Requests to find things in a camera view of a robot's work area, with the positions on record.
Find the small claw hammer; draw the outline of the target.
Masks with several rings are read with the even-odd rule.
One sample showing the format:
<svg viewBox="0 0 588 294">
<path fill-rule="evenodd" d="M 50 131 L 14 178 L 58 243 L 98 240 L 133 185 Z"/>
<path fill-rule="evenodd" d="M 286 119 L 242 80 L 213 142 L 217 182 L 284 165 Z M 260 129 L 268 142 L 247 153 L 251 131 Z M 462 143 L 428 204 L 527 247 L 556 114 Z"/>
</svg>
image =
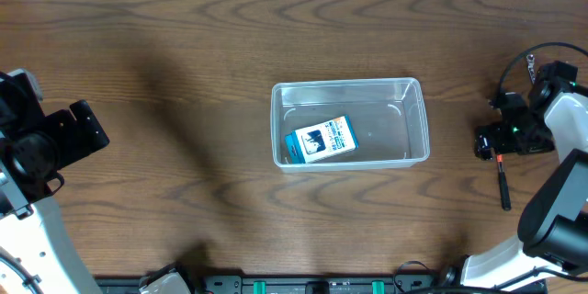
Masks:
<svg viewBox="0 0 588 294">
<path fill-rule="evenodd" d="M 503 168 L 503 156 L 499 153 L 495 154 L 495 160 L 497 163 L 498 171 L 498 187 L 500 193 L 501 207 L 504 211 L 510 211 L 511 199 L 509 194 L 509 188 L 507 184 L 506 174 Z"/>
</svg>

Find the clear plastic container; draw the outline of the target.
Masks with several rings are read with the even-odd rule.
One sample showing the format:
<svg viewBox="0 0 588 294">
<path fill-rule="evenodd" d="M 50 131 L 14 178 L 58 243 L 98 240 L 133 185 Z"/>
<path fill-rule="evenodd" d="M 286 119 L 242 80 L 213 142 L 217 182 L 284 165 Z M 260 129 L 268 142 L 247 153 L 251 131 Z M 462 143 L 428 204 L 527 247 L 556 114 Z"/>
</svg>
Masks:
<svg viewBox="0 0 588 294">
<path fill-rule="evenodd" d="M 431 152 L 422 89 L 411 77 L 279 83 L 270 125 L 285 173 L 405 168 Z"/>
</svg>

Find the blue white screw box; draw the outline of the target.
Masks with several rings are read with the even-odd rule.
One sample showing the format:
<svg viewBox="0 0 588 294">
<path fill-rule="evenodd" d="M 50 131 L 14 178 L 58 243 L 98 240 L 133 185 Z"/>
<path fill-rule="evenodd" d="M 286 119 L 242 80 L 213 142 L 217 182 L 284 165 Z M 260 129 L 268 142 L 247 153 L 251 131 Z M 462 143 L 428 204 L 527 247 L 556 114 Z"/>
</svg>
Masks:
<svg viewBox="0 0 588 294">
<path fill-rule="evenodd" d="M 294 130 L 285 137 L 285 144 L 294 164 L 316 163 L 359 147 L 348 116 Z"/>
</svg>

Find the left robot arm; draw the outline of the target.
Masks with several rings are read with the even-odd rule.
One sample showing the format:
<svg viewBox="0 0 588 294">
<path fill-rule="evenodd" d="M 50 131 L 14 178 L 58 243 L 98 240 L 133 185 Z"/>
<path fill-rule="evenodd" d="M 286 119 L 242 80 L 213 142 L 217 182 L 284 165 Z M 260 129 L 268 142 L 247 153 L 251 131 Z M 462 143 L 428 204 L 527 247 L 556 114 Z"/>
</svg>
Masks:
<svg viewBox="0 0 588 294">
<path fill-rule="evenodd" d="M 100 288 L 65 229 L 51 181 L 105 148 L 88 103 L 50 115 L 25 69 L 1 75 L 1 286 L 9 293 L 97 293 Z"/>
</svg>

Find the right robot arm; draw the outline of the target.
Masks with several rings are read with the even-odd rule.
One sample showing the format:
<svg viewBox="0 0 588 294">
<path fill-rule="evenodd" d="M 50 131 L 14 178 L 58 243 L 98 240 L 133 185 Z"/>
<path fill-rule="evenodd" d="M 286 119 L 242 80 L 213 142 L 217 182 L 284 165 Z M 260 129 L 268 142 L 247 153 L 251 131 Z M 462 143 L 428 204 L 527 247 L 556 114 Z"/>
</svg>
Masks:
<svg viewBox="0 0 588 294">
<path fill-rule="evenodd" d="M 475 155 L 556 152 L 559 165 L 530 199 L 517 234 L 467 257 L 455 280 L 465 287 L 513 291 L 547 277 L 587 279 L 587 89 L 578 69 L 555 61 L 541 66 L 527 98 L 500 93 L 497 122 L 475 130 Z"/>
</svg>

